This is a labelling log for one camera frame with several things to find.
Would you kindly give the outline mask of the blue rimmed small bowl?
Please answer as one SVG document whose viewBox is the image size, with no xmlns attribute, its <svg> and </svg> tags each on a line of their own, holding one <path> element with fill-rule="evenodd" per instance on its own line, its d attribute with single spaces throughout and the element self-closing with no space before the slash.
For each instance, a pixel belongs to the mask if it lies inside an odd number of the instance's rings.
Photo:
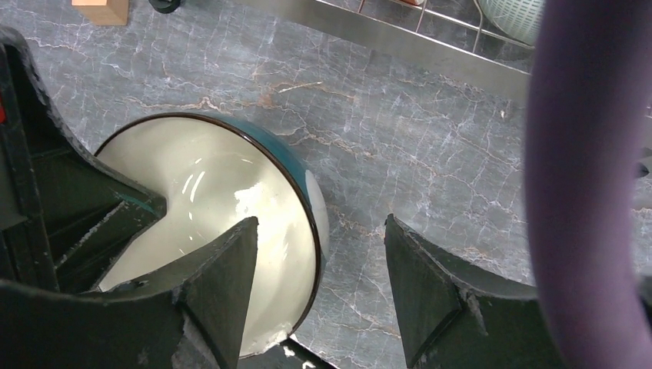
<svg viewBox="0 0 652 369">
<path fill-rule="evenodd" d="M 240 355 L 264 353 L 296 331 L 321 282 L 329 223 L 315 176 L 282 139 L 234 118 L 169 113 L 125 126 L 96 155 L 167 201 L 166 215 L 102 278 L 102 291 L 255 217 L 258 256 Z"/>
</svg>

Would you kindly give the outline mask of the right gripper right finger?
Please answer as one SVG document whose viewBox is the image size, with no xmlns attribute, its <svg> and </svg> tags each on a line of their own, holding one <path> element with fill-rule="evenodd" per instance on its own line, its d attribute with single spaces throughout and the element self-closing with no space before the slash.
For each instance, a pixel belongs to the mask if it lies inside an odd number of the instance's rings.
<svg viewBox="0 0 652 369">
<path fill-rule="evenodd" d="M 407 367 L 564 367 L 534 287 L 452 254 L 392 214 L 384 245 Z"/>
</svg>

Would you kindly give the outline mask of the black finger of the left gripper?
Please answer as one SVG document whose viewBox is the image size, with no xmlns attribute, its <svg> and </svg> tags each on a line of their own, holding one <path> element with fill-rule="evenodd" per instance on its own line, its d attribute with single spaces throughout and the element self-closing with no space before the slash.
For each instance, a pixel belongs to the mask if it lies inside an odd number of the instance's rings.
<svg viewBox="0 0 652 369">
<path fill-rule="evenodd" d="M 94 290 L 165 198 L 101 163 L 72 133 L 25 38 L 1 29 L 1 277 Z"/>
</svg>

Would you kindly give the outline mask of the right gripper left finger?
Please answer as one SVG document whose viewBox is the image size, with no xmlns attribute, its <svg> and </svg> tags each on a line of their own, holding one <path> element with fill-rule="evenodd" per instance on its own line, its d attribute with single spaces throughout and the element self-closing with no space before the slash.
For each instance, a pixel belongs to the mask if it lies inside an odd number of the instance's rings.
<svg viewBox="0 0 652 369">
<path fill-rule="evenodd" d="M 198 354 L 235 368 L 257 260 L 258 220 L 104 293 L 1 283 L 3 368 L 179 368 Z"/>
</svg>

